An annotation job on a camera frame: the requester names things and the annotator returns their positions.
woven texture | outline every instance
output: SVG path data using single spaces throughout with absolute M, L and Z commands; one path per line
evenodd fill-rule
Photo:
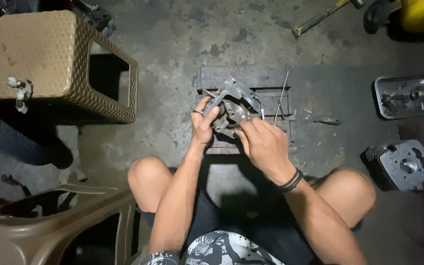
M 91 88 L 89 59 L 94 41 L 129 64 L 128 106 Z M 0 99 L 15 99 L 15 90 L 7 85 L 11 76 L 32 81 L 32 100 L 78 106 L 113 123 L 136 118 L 137 62 L 70 11 L 0 18 Z

metal tray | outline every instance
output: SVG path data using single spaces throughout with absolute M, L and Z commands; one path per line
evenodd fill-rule
M 408 103 L 404 104 L 406 109 L 399 109 L 397 111 L 391 111 L 383 102 L 384 95 L 388 96 L 400 93 L 401 95 L 409 96 L 411 92 L 419 87 L 424 87 L 424 74 L 401 77 L 378 77 L 374 82 L 374 89 L 380 114 L 386 119 L 424 116 L 423 97 L 410 99 Z

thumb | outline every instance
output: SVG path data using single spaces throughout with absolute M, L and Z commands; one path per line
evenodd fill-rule
M 205 124 L 207 124 L 207 126 L 209 126 L 215 120 L 215 118 L 217 117 L 218 114 L 219 114 L 219 107 L 214 106 L 204 116 L 203 123 L 205 123 Z
M 238 135 L 240 141 L 243 144 L 244 153 L 250 157 L 250 143 L 248 142 L 248 137 L 244 134 L 242 130 L 236 129 L 234 130 L 235 134 Z

black cord bracelet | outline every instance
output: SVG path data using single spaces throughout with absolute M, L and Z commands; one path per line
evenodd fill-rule
M 303 178 L 303 173 L 297 167 L 295 168 L 295 174 L 286 184 L 278 186 L 282 193 L 289 192 L 297 187 L 297 184 Z

patterned shirt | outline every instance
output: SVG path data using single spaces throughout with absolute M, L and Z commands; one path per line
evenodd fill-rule
M 171 251 L 150 255 L 140 265 L 283 265 L 244 236 L 214 231 L 197 238 L 187 248 L 182 261 Z

